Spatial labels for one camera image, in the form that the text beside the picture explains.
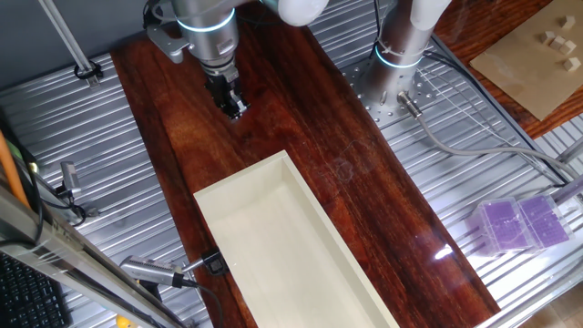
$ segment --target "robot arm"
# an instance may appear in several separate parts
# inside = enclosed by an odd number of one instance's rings
[[[205,87],[215,105],[230,118],[239,118],[248,104],[241,96],[239,71],[235,66],[235,49],[239,31],[235,7],[254,0],[171,0],[182,34],[172,39],[159,27],[159,20],[146,13],[148,36],[174,63],[182,61],[182,49],[196,57],[207,75]],[[260,0],[292,26],[305,26],[326,7],[328,0]]]
[[[435,24],[451,0],[399,0],[384,19],[374,60],[363,75],[363,94],[381,106],[398,107],[408,92]]]

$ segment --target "blue light ring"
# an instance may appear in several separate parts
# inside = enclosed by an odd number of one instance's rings
[[[374,48],[374,51],[376,52],[376,56],[379,57],[379,59],[381,60],[381,62],[383,62],[383,64],[389,66],[389,67],[394,67],[394,68],[410,68],[410,67],[415,67],[417,66],[417,64],[419,64],[421,62],[421,59],[423,59],[422,57],[419,58],[419,60],[417,60],[415,63],[410,64],[410,65],[397,65],[397,64],[393,64],[390,61],[384,59],[381,54],[379,53],[379,46],[376,46]]]
[[[233,8],[233,10],[230,12],[229,17],[227,17],[227,19],[225,19],[224,21],[216,24],[215,26],[208,26],[208,27],[193,27],[193,26],[188,26],[182,22],[180,22],[179,19],[176,19],[177,22],[179,22],[179,25],[188,29],[189,31],[192,32],[199,32],[199,33],[207,33],[207,32],[212,32],[212,31],[216,31],[218,29],[220,29],[221,27],[225,26],[226,24],[228,24],[230,22],[231,19],[233,19],[233,17],[235,16],[235,8]]]

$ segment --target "dark wood surface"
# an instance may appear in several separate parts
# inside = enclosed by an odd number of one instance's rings
[[[435,33],[466,67],[503,36],[548,5],[551,0],[454,0]],[[470,71],[531,138],[538,138],[583,113],[583,87],[545,119],[539,121],[499,87],[470,67]]]
[[[402,327],[473,327],[498,312],[310,31],[240,33],[251,108],[236,122],[215,108],[194,57],[175,65],[148,40],[112,54],[189,258],[214,245],[192,193],[285,149]],[[436,260],[444,247],[453,252]],[[230,275],[196,275],[225,327],[256,326]]]

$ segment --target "keyboard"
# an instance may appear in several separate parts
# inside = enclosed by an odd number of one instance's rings
[[[0,252],[0,325],[7,328],[63,328],[70,319],[60,285]]]

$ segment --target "purple container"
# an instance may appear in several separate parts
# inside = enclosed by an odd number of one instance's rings
[[[551,247],[574,237],[573,231],[550,196],[536,195],[520,200],[518,206],[539,249]]]
[[[524,250],[534,245],[520,208],[513,198],[486,200],[474,210],[471,219],[486,237],[484,255]]]

